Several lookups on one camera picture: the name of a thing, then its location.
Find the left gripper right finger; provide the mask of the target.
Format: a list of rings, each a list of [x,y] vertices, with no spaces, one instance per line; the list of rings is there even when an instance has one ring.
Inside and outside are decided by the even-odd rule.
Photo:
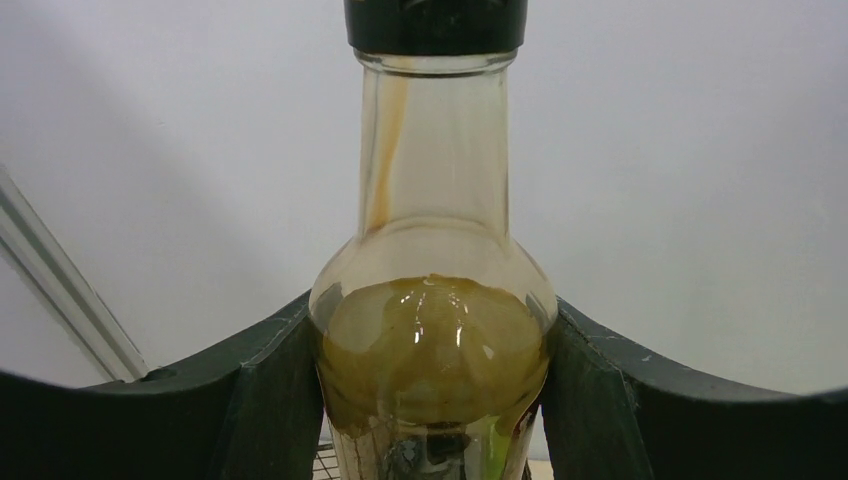
[[[847,392],[692,369],[566,302],[541,404],[557,479],[843,479]]]

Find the brown sauce bottle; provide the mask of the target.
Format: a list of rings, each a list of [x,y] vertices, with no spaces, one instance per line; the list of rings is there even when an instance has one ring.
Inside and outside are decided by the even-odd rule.
[[[344,479],[518,479],[557,299],[509,221],[524,1],[348,1],[358,226],[309,299]]]

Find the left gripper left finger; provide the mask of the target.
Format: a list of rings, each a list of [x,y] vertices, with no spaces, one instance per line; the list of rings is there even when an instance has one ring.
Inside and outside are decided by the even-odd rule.
[[[308,479],[323,404],[308,299],[140,380],[1,377],[5,479]]]

